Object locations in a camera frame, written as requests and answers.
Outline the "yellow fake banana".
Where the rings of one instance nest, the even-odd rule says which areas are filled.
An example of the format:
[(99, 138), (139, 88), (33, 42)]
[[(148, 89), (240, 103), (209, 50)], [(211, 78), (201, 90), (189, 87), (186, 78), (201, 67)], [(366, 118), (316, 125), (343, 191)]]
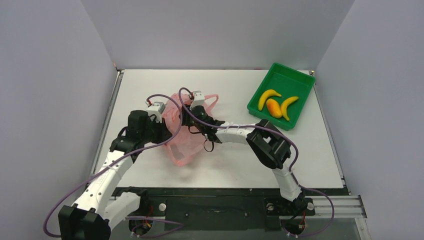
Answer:
[(264, 105), (268, 98), (270, 97), (282, 97), (280, 93), (275, 91), (274, 89), (268, 89), (262, 93), (262, 95), (259, 97), (257, 108), (259, 111), (262, 111), (264, 108)]
[(287, 99), (285, 99), (282, 104), (280, 105), (280, 111), (281, 111), (281, 115), (282, 117), (290, 122), (290, 117), (288, 115), (288, 107), (293, 104), (294, 102), (296, 102), (299, 99), (298, 96), (291, 96)]

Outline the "orange yellow fake mango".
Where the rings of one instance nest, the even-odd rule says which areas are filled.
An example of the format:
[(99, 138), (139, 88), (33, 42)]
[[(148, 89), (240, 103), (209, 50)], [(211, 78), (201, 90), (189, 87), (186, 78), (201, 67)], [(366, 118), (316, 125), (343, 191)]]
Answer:
[(266, 100), (265, 104), (266, 104), (266, 107), (267, 107), (269, 114), (273, 118), (280, 119), (283, 116), (280, 105), (276, 100), (269, 98), (269, 99)]

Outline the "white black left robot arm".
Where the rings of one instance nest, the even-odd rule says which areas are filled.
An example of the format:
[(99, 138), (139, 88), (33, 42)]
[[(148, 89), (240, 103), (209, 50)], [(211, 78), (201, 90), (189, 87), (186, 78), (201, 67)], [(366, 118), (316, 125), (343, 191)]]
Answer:
[(79, 198), (58, 213), (63, 240), (108, 240), (113, 228), (128, 214), (143, 215), (149, 201), (139, 193), (124, 193), (109, 203), (118, 183), (146, 144), (160, 144), (172, 137), (162, 110), (133, 110), (127, 126), (112, 141), (100, 171)]

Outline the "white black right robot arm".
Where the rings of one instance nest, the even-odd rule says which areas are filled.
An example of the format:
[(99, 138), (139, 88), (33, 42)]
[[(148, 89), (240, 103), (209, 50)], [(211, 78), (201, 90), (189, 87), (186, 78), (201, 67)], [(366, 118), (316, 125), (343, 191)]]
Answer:
[(214, 119), (206, 113), (203, 106), (181, 107), (182, 123), (188, 128), (198, 129), (206, 140), (213, 144), (238, 143), (248, 145), (259, 162), (272, 170), (277, 181), (283, 209), (294, 214), (302, 207), (305, 194), (294, 179), (285, 163), (291, 157), (291, 144), (282, 133), (268, 120), (254, 125), (236, 125)]

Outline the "pink plastic bag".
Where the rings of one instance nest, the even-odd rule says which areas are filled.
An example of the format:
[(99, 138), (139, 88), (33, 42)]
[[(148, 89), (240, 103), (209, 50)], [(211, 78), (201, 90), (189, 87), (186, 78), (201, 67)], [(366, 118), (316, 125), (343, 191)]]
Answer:
[[(174, 134), (180, 123), (179, 109), (182, 108), (182, 104), (177, 93), (174, 93), (171, 98), (177, 104), (168, 100), (162, 117), (164, 118), (167, 129)], [(189, 164), (204, 148), (204, 141), (205, 138), (201, 134), (191, 134), (187, 126), (182, 126), (177, 136), (164, 144), (163, 147), (172, 162), (176, 166), (182, 167)]]

